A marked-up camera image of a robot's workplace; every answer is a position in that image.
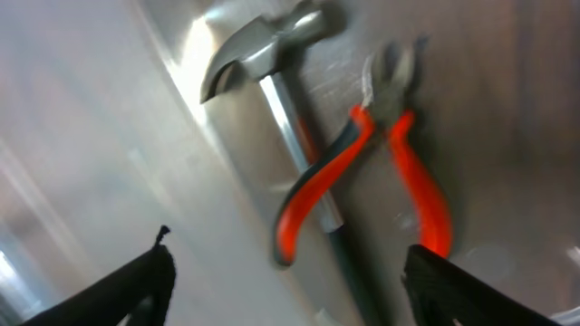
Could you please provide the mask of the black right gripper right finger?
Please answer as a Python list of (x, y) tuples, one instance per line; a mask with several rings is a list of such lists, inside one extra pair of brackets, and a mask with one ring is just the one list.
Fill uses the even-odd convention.
[(402, 283), (420, 326), (555, 324), (420, 244), (408, 248)]

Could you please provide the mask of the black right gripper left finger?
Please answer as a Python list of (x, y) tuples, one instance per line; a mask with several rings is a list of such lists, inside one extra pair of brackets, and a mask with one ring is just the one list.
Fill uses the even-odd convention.
[(177, 271), (174, 258), (162, 243), (170, 233), (158, 231), (151, 249), (22, 326), (90, 326), (165, 324)]

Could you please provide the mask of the small claw hammer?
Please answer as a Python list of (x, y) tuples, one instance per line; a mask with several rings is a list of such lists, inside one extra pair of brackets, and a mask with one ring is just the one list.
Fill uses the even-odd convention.
[[(318, 153), (303, 124), (295, 87), (287, 71), (296, 54), (331, 33), (323, 7), (312, 1), (301, 1), (294, 9), (277, 18), (258, 16), (229, 36), (211, 58), (205, 73), (200, 100), (218, 95), (218, 82), (232, 65), (259, 82), (296, 167), (302, 174), (323, 153)], [(385, 325), (387, 315), (377, 294), (377, 285), (364, 265), (364, 255), (352, 230), (340, 215), (330, 194), (323, 195), (311, 212), (318, 215), (327, 234), (333, 254), (347, 283), (362, 320), (367, 325)]]

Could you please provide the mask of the red black pliers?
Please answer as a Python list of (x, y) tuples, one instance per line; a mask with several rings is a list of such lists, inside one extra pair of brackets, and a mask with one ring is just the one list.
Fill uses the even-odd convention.
[(306, 217), (375, 136), (385, 138), (415, 205), (420, 244), (442, 257), (450, 255), (453, 229), (449, 206), (409, 140), (416, 120), (411, 99), (421, 83), (421, 56), (427, 42), (425, 37), (411, 44), (391, 42), (367, 59), (362, 70), (362, 102), (353, 106), (339, 136), (301, 174), (279, 209), (273, 240), (277, 264), (294, 263)]

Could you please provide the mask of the clear plastic container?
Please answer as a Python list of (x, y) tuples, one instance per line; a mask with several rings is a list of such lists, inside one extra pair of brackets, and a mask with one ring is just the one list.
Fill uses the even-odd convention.
[[(290, 1), (4, 1), (1, 284), (32, 316), (168, 225), (170, 325), (359, 325), (310, 216), (295, 264), (271, 255), (298, 172), (259, 83), (199, 99), (218, 47)], [(579, 4), (332, 1), (332, 34), (287, 79), (325, 148), (368, 56), (428, 42), (411, 138), (449, 200), (454, 264), (565, 325), (579, 321)]]

